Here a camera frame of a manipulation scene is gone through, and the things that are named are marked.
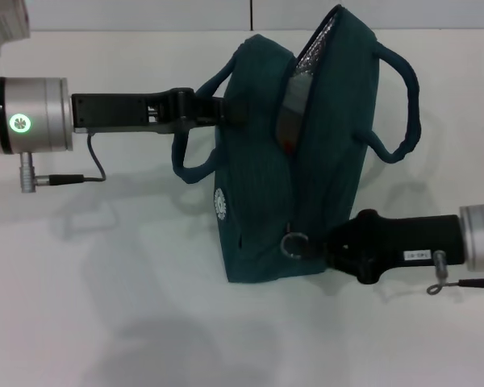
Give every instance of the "white surface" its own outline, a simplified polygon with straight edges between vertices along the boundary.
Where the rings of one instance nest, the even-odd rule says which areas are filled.
[[[253,0],[254,26],[316,29],[337,3],[371,28],[484,28],[484,0]]]
[[[249,0],[26,0],[33,31],[250,29]]]
[[[297,53],[309,33],[266,35]],[[6,46],[0,65],[7,76],[67,76],[72,92],[198,87],[246,36],[39,33]],[[395,166],[369,152],[355,211],[484,203],[484,31],[378,37],[419,75],[423,138]],[[377,132],[395,147],[406,98],[386,65],[377,108]],[[106,183],[35,195],[19,193],[17,158],[0,156],[0,387],[484,386],[484,291],[430,298],[432,268],[397,269],[376,286],[341,273],[229,285],[212,180],[180,182],[169,137],[94,143]],[[193,131],[190,164],[212,143]],[[40,173],[96,173],[78,135],[75,152],[35,162]]]

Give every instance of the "glowing led ring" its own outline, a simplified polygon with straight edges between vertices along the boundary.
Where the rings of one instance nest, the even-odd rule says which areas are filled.
[[[31,129],[31,120],[25,114],[15,114],[10,118],[9,126],[16,133],[27,133]]]

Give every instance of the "bag strap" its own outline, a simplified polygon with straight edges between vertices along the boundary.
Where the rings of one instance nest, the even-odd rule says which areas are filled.
[[[421,137],[421,122],[419,121],[419,83],[414,69],[409,62],[396,52],[377,43],[375,56],[389,64],[405,81],[408,97],[407,133],[405,134],[405,140],[393,153],[387,151],[383,142],[373,131],[359,133],[358,137],[368,144],[382,161],[388,164],[394,164],[403,160],[407,153],[412,152]]]
[[[207,83],[201,86],[195,94],[201,98],[212,97],[219,86],[230,76],[234,68],[235,57],[232,57],[224,68]],[[185,162],[187,145],[188,131],[184,133],[176,133],[174,135],[172,142],[172,167],[174,173],[176,173],[176,175],[178,175],[186,184],[195,184],[201,181],[227,163],[227,155],[225,151],[217,144],[204,164],[193,168],[186,168],[183,164]]]

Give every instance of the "label sticker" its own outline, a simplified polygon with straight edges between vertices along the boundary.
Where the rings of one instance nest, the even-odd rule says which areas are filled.
[[[404,260],[431,260],[432,253],[430,250],[414,250],[412,252],[403,252]]]
[[[217,218],[219,218],[219,220],[224,220],[227,214],[227,206],[224,192],[220,188],[215,191],[214,204]]]

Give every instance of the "teal bag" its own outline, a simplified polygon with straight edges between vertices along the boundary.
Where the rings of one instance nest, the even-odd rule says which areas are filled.
[[[392,153],[372,131],[379,60],[407,85],[407,133]],[[300,127],[289,149],[278,138],[278,116],[284,101],[294,100],[291,79],[306,65],[312,76],[294,86],[306,89],[307,98],[295,103]],[[284,237],[323,238],[348,221],[368,146],[389,164],[415,148],[421,135],[416,75],[342,6],[328,14],[298,58],[255,35],[196,94],[211,97],[229,75],[224,98],[247,102],[247,124],[217,127],[215,149],[195,168],[183,165],[188,134],[176,134],[174,172],[189,184],[215,172],[214,203],[230,282],[321,273],[326,259],[296,259],[284,248]]]

